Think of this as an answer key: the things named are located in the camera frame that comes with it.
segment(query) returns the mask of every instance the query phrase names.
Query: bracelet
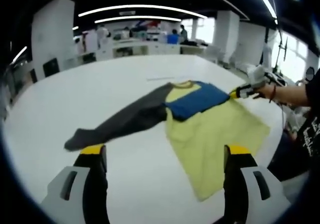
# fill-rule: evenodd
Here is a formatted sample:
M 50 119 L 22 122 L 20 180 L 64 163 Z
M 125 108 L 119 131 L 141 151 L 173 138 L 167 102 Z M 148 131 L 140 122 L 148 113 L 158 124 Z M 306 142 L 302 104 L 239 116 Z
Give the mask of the bracelet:
M 270 99 L 269 99 L 269 103 L 271 103 L 271 101 L 275 98 L 275 96 L 276 96 L 276 89 L 277 89 L 277 86 L 274 85 L 274 86 L 273 86 L 272 94 L 271 94 Z

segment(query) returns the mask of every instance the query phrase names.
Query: white table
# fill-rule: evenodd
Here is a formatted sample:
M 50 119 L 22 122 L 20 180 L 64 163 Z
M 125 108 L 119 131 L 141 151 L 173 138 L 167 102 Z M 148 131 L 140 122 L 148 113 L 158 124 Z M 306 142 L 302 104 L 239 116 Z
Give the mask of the white table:
M 147 80 L 158 76 L 158 80 Z M 94 62 L 32 85 L 4 127 L 7 148 L 25 189 L 41 202 L 48 183 L 73 165 L 78 152 L 63 149 L 77 128 L 93 129 L 112 114 L 167 82 L 211 82 L 225 92 L 244 83 L 229 71 L 192 55 L 133 56 Z M 256 156 L 267 166 L 282 134 L 274 103 L 241 100 L 271 127 Z M 209 224 L 224 213 L 224 193 L 198 202 L 169 141 L 164 123 L 106 145 L 107 211 L 111 223 Z

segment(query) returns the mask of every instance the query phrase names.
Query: window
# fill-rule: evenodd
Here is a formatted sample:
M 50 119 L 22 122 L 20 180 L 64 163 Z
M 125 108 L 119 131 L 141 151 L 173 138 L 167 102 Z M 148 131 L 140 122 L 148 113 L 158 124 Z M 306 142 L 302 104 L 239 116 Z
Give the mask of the window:
M 274 68 L 277 63 L 279 53 L 280 34 L 278 33 L 273 50 L 272 50 L 272 67 Z M 308 47 L 305 43 L 296 37 L 282 32 L 282 46 L 285 47 L 287 43 L 287 51 L 285 57 L 285 50 L 281 49 L 278 58 L 279 70 L 282 74 L 294 82 L 301 80 L 304 76 L 306 67 Z
M 212 44 L 214 40 L 215 33 L 215 19 L 207 18 L 202 19 L 199 18 L 197 20 L 197 28 L 195 33 L 195 38 L 205 41 L 208 44 Z
M 184 29 L 187 31 L 188 39 L 191 39 L 192 36 L 192 23 L 193 19 L 185 19 L 181 21 L 181 24 L 184 25 Z

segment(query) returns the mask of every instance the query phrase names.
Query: dark gray sleeve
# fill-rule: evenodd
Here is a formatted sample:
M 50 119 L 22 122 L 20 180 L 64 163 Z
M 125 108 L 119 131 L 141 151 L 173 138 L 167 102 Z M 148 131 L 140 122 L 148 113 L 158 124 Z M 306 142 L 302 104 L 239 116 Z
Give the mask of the dark gray sleeve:
M 167 118 L 163 103 L 172 89 L 171 83 L 158 87 L 120 110 L 96 129 L 77 129 L 64 148 L 76 151 L 154 127 Z

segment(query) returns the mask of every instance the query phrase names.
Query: ceiling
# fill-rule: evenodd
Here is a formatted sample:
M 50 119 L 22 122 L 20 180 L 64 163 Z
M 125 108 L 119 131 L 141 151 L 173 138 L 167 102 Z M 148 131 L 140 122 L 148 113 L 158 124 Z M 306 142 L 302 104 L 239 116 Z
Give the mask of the ceiling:
M 4 32 L 2 33 L 0 65 L 8 64 L 13 57 L 24 47 L 31 45 L 31 23 L 33 14 L 41 9 L 51 0 L 13 0 L 10 3 L 3 3 L 5 8 L 2 23 Z M 94 27 L 94 21 L 118 17 L 119 10 L 108 10 L 97 12 L 83 17 L 78 14 L 98 8 L 145 4 L 160 5 L 180 8 L 196 12 L 208 17 L 215 17 L 218 10 L 233 10 L 242 21 L 252 22 L 258 25 L 275 29 L 274 19 L 262 0 L 72 0 L 75 2 L 74 26 L 79 26 L 80 31 Z M 309 13 L 306 9 L 293 0 L 274 0 L 276 12 L 281 28 L 292 33 L 301 40 L 314 46 L 311 25 L 309 23 Z M 163 16 L 179 19 L 188 19 L 193 16 L 181 12 L 151 8 L 137 8 L 136 15 Z M 26 54 L 31 56 L 31 48 Z

